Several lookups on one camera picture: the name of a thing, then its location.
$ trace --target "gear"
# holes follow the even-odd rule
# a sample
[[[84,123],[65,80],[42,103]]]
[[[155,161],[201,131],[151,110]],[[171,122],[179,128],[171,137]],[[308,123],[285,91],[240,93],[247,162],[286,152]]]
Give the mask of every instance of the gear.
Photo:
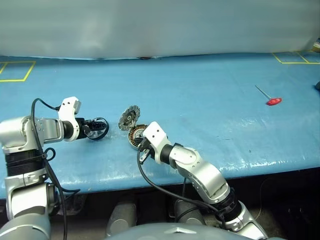
[[[145,124],[140,124],[136,125],[134,128],[132,128],[128,134],[128,140],[129,143],[134,147],[138,147],[137,141],[135,141],[136,138],[143,138],[143,132],[147,128],[147,125]]]
[[[119,120],[119,128],[122,131],[128,131],[136,126],[136,122],[140,117],[140,108],[137,105],[130,106],[125,110]]]

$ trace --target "black cable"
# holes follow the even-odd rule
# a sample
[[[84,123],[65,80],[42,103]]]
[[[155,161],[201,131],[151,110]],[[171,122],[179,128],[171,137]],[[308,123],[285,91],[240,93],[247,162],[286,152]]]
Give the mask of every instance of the black cable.
[[[77,193],[79,192],[79,189],[76,190],[67,190],[61,187],[59,180],[55,174],[55,172],[53,171],[53,169],[51,168],[48,159],[47,159],[47,152],[49,150],[51,150],[53,152],[53,156],[49,159],[52,160],[54,158],[54,156],[56,155],[55,151],[53,148],[48,148],[45,151],[43,151],[40,140],[39,140],[39,135],[37,132],[37,126],[35,123],[35,107],[36,107],[36,103],[37,101],[41,102],[42,104],[44,104],[45,106],[47,106],[48,108],[52,109],[52,110],[56,110],[58,111],[60,109],[60,106],[57,107],[53,107],[50,106],[49,104],[47,104],[46,102],[44,102],[42,99],[40,98],[36,98],[35,100],[33,100],[32,105],[31,105],[31,124],[32,124],[32,132],[35,138],[35,142],[37,145],[37,148],[41,154],[41,157],[43,159],[44,162],[44,167],[45,170],[49,176],[49,178],[51,179],[52,183],[56,186],[56,188],[58,189],[60,198],[61,198],[61,205],[62,205],[62,212],[63,212],[63,239],[67,240],[67,235],[68,235],[68,223],[67,223],[67,209],[66,209],[66,203],[65,203],[65,197],[64,197],[64,192],[68,192],[68,193]]]
[[[177,216],[177,217],[175,218],[174,222],[175,222],[175,223],[178,223],[179,220],[180,220],[183,216],[185,216],[185,215],[187,215],[188,213],[191,213],[192,211],[197,210],[197,209],[198,209],[197,207],[193,207],[193,208],[190,208],[190,209],[184,211],[183,213],[181,213],[179,216]]]
[[[186,182],[187,182],[187,178],[185,177],[183,180],[182,197],[184,197],[186,193]]]
[[[224,219],[224,216],[222,214],[221,211],[219,211],[218,209],[216,209],[214,206],[206,203],[206,202],[203,202],[203,201],[199,201],[199,200],[192,200],[190,198],[187,198],[187,197],[184,197],[184,196],[180,196],[178,194],[175,194],[173,192],[170,192],[158,185],[156,185],[154,182],[152,182],[148,177],[147,175],[145,174],[144,170],[142,169],[142,166],[141,166],[141,163],[140,163],[140,153],[141,151],[138,150],[137,152],[137,155],[136,155],[136,162],[138,164],[138,168],[139,168],[139,171],[142,175],[142,177],[144,178],[144,180],[147,181],[147,183],[149,183],[151,186],[153,186],[154,188],[158,189],[159,191],[163,192],[164,194],[167,194],[169,196],[171,196],[172,198],[175,198],[175,199],[181,199],[185,202],[188,202],[188,203],[191,203],[191,204],[194,204],[200,208],[205,208],[205,209],[209,209],[211,211],[213,211],[215,214],[217,214],[220,219],[222,220],[222,227],[225,228],[225,219]]]

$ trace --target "silver robotic arm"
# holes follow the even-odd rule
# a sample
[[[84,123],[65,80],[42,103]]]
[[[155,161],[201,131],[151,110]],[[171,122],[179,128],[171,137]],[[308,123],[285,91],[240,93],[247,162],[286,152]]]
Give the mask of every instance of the silver robotic arm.
[[[154,150],[154,159],[158,164],[166,163],[185,178],[189,179],[204,202],[214,206],[223,213],[225,229],[239,235],[261,240],[267,239],[262,227],[252,217],[246,206],[237,200],[220,171],[211,163],[203,160],[197,150],[172,145],[166,133],[157,122],[152,122],[143,131],[143,136]],[[140,158],[144,161],[149,150]]]
[[[103,118],[75,118],[80,106],[76,97],[68,97],[57,107],[58,119],[35,118],[37,136],[31,116],[0,123],[0,144],[7,168],[4,182],[9,219],[0,229],[0,240],[50,239],[49,215],[59,210],[59,200],[56,186],[45,182],[49,174],[44,162],[47,152],[39,149],[39,144],[43,147],[44,144],[85,137],[96,140],[104,137],[109,129]]]

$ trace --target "white backdrop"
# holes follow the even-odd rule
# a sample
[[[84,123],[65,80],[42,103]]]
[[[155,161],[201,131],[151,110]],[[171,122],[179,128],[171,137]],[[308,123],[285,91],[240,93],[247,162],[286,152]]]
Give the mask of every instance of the white backdrop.
[[[132,58],[311,48],[319,0],[1,0],[0,55]]]

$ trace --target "blue mat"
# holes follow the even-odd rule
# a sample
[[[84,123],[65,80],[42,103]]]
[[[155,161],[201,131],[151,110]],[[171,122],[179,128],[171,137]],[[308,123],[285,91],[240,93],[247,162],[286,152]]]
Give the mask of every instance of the blue mat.
[[[320,62],[318,53],[308,55]],[[106,61],[0,57],[0,121],[29,115],[37,97],[57,106],[71,96],[82,102],[78,117],[106,118],[110,130],[100,141],[50,145],[61,185],[83,193],[148,186],[128,132],[118,128],[130,105],[140,107],[138,124],[157,121],[171,142],[197,149],[226,178],[319,167],[320,94],[314,85],[320,65],[283,64],[287,56],[276,56],[280,61],[272,54]],[[282,102],[266,105],[255,85]],[[41,104],[36,116],[58,117]],[[143,168],[160,185],[183,181],[153,159]],[[0,198],[6,196],[6,174],[0,154]]]

